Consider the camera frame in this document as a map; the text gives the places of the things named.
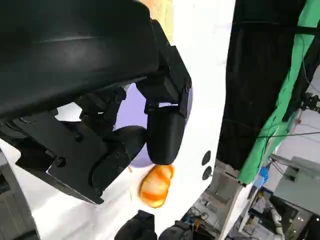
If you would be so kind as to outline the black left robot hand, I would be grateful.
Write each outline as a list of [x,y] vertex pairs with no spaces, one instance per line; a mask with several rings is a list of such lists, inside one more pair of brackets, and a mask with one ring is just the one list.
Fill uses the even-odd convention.
[[138,0],[0,3],[0,137],[19,167],[67,195],[101,204],[143,147],[172,164],[191,86]]

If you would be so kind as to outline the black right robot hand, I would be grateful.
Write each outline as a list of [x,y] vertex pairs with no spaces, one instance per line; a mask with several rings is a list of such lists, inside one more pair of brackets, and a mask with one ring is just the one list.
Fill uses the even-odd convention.
[[115,240],[192,240],[192,227],[181,220],[166,228],[159,236],[155,232],[155,216],[143,210],[128,220],[114,236]]

